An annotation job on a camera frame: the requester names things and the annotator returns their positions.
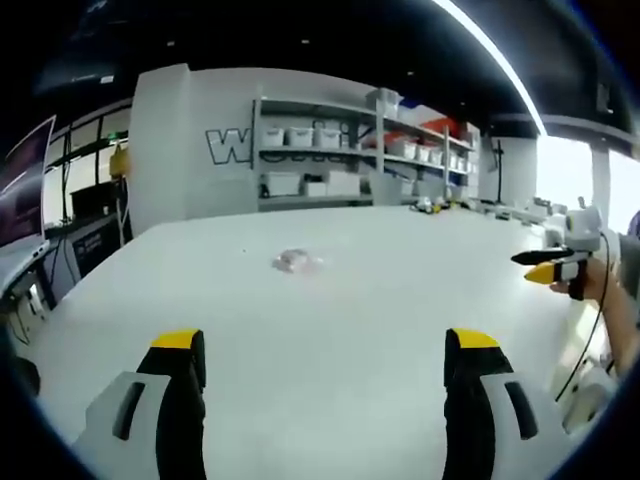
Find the human arm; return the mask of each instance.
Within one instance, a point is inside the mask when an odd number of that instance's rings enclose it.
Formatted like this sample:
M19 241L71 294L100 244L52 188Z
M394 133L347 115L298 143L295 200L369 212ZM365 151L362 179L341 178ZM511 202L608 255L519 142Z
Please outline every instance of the human arm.
M587 265L587 279L584 297L600 302L605 289L606 295L600 306L604 316L611 353L618 375L624 375L632 366L640 351L640 332L636 329L637 314L634 313L632 301L613 275L607 275L605 265L590 258ZM568 285L556 283L551 290L567 293Z

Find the led light strip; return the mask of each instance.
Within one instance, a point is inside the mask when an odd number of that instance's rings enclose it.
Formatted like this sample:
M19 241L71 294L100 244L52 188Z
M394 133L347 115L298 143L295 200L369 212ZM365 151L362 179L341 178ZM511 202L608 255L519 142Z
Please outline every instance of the led light strip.
M522 97L522 101L529 110L529 114L536 126L538 127L538 132L540 135L546 136L547 129L544 127L542 123L542 118L540 117L540 113L538 113L538 109L533 103L529 92L525 88L522 80L516 74L516 71L513 69L511 64L507 61L505 56L502 54L495 43L491 41L491 39L484 33L476 23L469 18L469 16L464 13L460 8L458 8L455 4L453 4L450 0L431 0L433 3L438 5L440 8L445 10L449 15L455 18L460 25L462 25L471 35L473 35L478 42L485 48L487 52L493 57L493 59L500 65L500 68L507 74L513 86L516 87L516 90Z

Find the white tabletop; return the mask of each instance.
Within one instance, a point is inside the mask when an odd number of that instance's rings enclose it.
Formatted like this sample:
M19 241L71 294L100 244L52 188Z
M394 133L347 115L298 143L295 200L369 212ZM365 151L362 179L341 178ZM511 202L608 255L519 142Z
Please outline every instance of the white tabletop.
M261 213L155 227L60 303L36 340L63 438L159 333L204 331L204 459L216 479L441 478L445 331L482 330L546 386L569 300L523 280L530 227L467 211ZM286 248L324 259L271 266Z

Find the computer screen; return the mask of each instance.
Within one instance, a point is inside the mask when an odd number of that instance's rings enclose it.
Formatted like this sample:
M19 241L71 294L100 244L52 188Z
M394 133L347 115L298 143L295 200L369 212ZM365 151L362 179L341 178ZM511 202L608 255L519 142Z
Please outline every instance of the computer screen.
M44 165L54 121L36 127L0 164L0 247L42 235Z

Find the human hand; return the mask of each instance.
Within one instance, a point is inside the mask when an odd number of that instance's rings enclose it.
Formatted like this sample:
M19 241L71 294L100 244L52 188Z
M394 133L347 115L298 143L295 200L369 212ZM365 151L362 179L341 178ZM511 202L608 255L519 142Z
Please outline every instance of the human hand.
M600 260L590 257L587 260L587 278L584 285L585 300L600 302L602 300L602 294L605 291L605 282L607 284L607 296L604 299L605 305L602 305L603 309L608 303L608 300L613 296L614 290L617 289L617 284L611 272L607 275L606 265ZM549 288L557 293L569 293L568 283L554 283L550 285Z

